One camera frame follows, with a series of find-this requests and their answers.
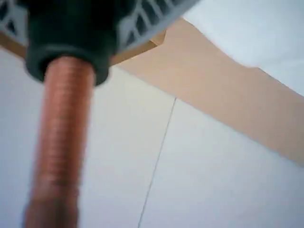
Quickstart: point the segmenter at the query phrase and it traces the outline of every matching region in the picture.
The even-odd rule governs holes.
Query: black rubber grommet
[[[37,80],[44,82],[48,64],[61,56],[73,56],[92,64],[96,74],[96,86],[102,84],[108,77],[109,57],[95,55],[81,47],[67,44],[45,44],[38,47],[28,47],[26,67]]]
[[[100,0],[48,0],[29,8],[26,67],[44,81],[50,61],[60,56],[78,57],[92,64],[96,85],[108,76],[116,48],[115,29],[101,15]]]

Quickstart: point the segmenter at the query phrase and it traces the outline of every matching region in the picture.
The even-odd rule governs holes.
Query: copper pipe
[[[53,60],[45,99],[26,228],[76,228],[77,198],[95,74],[74,57]]]

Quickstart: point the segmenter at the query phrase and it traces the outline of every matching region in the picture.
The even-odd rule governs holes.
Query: beige wall
[[[237,64],[184,20],[167,30],[163,45],[119,66],[304,164],[304,97]]]

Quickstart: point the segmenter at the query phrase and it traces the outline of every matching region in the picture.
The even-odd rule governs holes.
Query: gray vent grille
[[[198,0],[136,0],[132,13],[117,26],[118,52],[131,49],[163,31]],[[0,29],[26,45],[27,11],[15,0],[0,0]]]
[[[13,40],[25,45],[26,11],[13,0],[0,0],[0,30]]]
[[[131,49],[164,30],[198,0],[138,0],[118,26],[119,51]]]

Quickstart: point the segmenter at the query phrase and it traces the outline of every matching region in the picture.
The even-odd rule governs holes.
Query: white ceiling
[[[304,95],[303,0],[201,0],[184,18],[235,61]]]

